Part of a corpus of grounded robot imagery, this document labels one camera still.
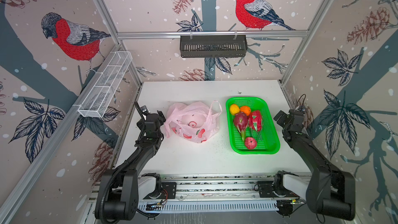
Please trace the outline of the red dragon fruit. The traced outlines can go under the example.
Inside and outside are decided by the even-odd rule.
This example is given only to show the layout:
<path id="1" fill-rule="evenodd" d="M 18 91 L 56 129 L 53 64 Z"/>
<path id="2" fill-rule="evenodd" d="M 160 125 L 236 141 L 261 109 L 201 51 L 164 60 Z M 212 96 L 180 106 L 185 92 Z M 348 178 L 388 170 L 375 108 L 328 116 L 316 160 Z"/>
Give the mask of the red dragon fruit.
<path id="1" fill-rule="evenodd" d="M 259 110 L 253 111 L 249 115 L 249 126 L 252 130 L 256 132 L 261 132 L 262 130 L 262 115 Z"/>

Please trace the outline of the pink plastic bag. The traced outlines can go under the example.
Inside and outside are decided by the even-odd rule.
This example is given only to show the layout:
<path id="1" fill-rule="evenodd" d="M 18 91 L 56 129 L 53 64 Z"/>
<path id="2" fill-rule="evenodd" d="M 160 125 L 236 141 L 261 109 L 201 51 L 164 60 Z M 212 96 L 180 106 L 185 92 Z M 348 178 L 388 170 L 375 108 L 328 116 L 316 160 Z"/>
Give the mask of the pink plastic bag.
<path id="1" fill-rule="evenodd" d="M 210 106 L 203 102 L 175 103 L 166 114 L 165 136 L 170 138 L 175 134 L 194 143 L 204 143 L 219 131 L 222 112 L 217 100 Z"/>

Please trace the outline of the red apple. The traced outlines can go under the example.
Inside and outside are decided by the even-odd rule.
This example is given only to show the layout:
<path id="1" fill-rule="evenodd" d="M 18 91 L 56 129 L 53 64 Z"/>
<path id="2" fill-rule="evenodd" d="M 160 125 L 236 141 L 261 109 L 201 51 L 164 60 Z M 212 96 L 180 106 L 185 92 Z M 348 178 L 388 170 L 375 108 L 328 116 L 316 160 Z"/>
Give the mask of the red apple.
<path id="1" fill-rule="evenodd" d="M 257 147 L 257 141 L 252 137 L 246 137 L 244 145 L 247 149 L 253 150 Z"/>

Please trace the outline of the orange tangerine fruit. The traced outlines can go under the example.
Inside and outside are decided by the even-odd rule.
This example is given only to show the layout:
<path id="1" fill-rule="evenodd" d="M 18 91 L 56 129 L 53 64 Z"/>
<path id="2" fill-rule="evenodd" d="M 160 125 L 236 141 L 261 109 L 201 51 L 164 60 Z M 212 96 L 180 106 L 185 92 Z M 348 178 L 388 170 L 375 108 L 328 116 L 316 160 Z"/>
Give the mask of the orange tangerine fruit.
<path id="1" fill-rule="evenodd" d="M 242 113 L 245 113 L 247 116 L 250 116 L 250 114 L 251 114 L 251 108 L 248 107 L 248 106 L 242 106 L 242 107 L 240 107 L 240 111 L 241 111 Z"/>

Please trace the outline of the yellow orange fruit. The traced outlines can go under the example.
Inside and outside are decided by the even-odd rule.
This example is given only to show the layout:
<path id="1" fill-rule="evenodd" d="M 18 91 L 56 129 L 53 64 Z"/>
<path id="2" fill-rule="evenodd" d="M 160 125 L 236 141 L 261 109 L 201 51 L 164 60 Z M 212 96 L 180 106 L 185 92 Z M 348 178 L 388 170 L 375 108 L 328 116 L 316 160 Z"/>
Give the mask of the yellow orange fruit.
<path id="1" fill-rule="evenodd" d="M 229 107 L 229 112 L 231 115 L 236 115 L 240 112 L 240 107 L 236 104 L 231 104 Z"/>

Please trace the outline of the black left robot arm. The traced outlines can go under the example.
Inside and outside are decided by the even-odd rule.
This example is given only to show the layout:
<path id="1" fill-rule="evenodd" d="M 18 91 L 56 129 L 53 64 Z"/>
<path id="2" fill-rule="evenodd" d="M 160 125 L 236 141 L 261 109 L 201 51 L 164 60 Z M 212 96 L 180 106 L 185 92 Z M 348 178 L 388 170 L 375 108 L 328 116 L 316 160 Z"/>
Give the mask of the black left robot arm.
<path id="1" fill-rule="evenodd" d="M 147 114 L 141 110 L 138 113 L 141 119 L 137 123 L 140 134 L 135 143 L 136 151 L 115 169 L 106 170 L 101 178 L 94 213 L 103 224 L 133 219 L 140 201 L 138 176 L 164 139 L 161 126 L 166 118 L 163 113 Z"/>

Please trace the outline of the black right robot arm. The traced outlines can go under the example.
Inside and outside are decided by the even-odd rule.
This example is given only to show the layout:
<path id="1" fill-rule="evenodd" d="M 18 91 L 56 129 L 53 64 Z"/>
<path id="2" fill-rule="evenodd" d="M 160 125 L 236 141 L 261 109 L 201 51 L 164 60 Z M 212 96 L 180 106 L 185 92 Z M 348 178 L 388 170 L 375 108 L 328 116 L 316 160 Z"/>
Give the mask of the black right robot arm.
<path id="1" fill-rule="evenodd" d="M 274 177 L 274 192 L 278 196 L 288 192 L 296 194 L 315 214 L 354 220 L 356 184 L 353 175 L 333 165 L 303 133 L 304 114 L 301 111 L 279 111 L 274 120 L 282 127 L 286 143 L 302 158 L 312 174 L 309 182 L 305 182 L 293 173 L 278 171 Z"/>

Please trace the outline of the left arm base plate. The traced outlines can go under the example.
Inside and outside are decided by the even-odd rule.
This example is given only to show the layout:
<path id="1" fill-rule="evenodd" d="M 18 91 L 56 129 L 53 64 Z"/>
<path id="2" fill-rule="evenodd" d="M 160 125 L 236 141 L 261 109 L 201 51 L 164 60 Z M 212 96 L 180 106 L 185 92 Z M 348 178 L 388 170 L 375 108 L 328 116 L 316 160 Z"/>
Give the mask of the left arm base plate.
<path id="1" fill-rule="evenodd" d="M 161 193 L 156 197 L 156 199 L 175 199 L 177 191 L 177 183 L 175 182 L 164 182 L 161 184 Z"/>

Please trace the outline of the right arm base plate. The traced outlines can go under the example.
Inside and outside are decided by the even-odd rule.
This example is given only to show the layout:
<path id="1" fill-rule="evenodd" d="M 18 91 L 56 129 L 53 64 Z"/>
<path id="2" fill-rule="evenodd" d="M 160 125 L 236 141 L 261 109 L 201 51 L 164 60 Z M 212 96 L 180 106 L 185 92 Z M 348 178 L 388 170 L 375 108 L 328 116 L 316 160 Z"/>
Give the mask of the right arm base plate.
<path id="1" fill-rule="evenodd" d="M 254 185 L 260 198 L 289 198 L 295 199 L 299 196 L 292 191 L 285 189 L 283 186 L 275 186 L 273 181 L 259 181 Z"/>

